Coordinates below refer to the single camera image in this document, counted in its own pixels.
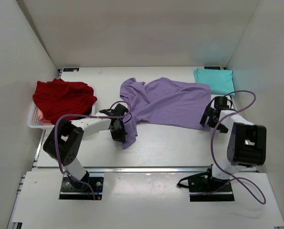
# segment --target white wall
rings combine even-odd
[[[31,168],[39,131],[27,127],[37,80],[57,70],[15,0],[0,0],[0,229],[6,228],[21,175]]]
[[[225,67],[259,3],[259,0],[23,1],[33,20],[31,24],[58,68]]]
[[[267,127],[265,169],[284,217],[284,0],[262,0],[228,65],[235,89],[257,94],[244,113]],[[250,97],[239,95],[243,106]]]

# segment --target laundry basket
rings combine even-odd
[[[92,87],[93,90],[94,90],[94,96],[96,96],[96,90],[93,86],[90,86],[89,87]],[[92,111],[91,111],[91,115],[95,115],[95,104],[93,104],[92,106]],[[27,125],[30,127],[30,128],[39,128],[39,129],[42,129],[42,130],[47,130],[47,129],[53,129],[55,125],[42,125],[39,120],[38,120],[38,107],[36,106],[36,104],[32,101],[32,105],[31,105],[31,109],[29,111],[29,114],[28,114],[28,122],[27,122]]]

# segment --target red garment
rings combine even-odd
[[[93,88],[82,82],[65,82],[54,79],[52,82],[37,82],[32,96],[43,116],[56,124],[58,118],[66,114],[82,115],[97,101]]]

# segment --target folded teal cloth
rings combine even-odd
[[[234,91],[232,72],[232,70],[198,68],[194,70],[194,77],[196,83],[208,84],[212,90],[212,94],[225,95]]]

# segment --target white table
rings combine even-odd
[[[176,188],[187,173],[105,173],[103,199],[59,200],[58,169],[28,172],[12,222],[21,229],[274,229],[284,226],[266,174],[243,173],[263,190],[260,205],[237,182],[233,202],[190,202]],[[255,188],[252,190],[259,197]]]
[[[109,108],[121,100],[119,90],[128,78],[149,83],[160,77],[194,83],[193,70],[197,67],[106,67],[80,68],[78,72],[63,72],[65,81],[81,81],[93,85],[98,101],[96,112]],[[200,167],[213,163],[210,155],[211,132],[175,126],[141,124],[137,126],[137,141],[123,150],[114,142],[109,131],[83,139],[78,159],[84,167]],[[215,137],[215,155],[226,156],[228,134]],[[37,167],[56,167],[55,160],[42,149]]]
[[[96,111],[99,111],[119,100],[120,85],[130,77],[146,83],[160,77],[194,82],[193,69],[81,68],[76,73],[63,73],[62,79],[94,85],[98,97]],[[56,167],[57,163],[40,151],[37,167],[26,175],[11,221],[21,222],[21,229],[273,229],[284,226],[266,174],[238,174],[260,187],[267,198],[265,206],[256,202],[237,182],[232,184],[234,202],[192,203],[187,189],[175,187],[179,179],[191,175],[180,173],[181,167],[213,163],[211,132],[150,124],[138,125],[137,131],[137,141],[126,150],[112,141],[109,131],[82,141],[78,154],[82,165],[105,168],[101,201],[59,200],[62,175],[59,169],[48,168]],[[228,134],[216,135],[214,150],[217,158],[226,155],[228,140]],[[131,168],[119,170],[120,167]],[[260,197],[257,190],[251,188]]]

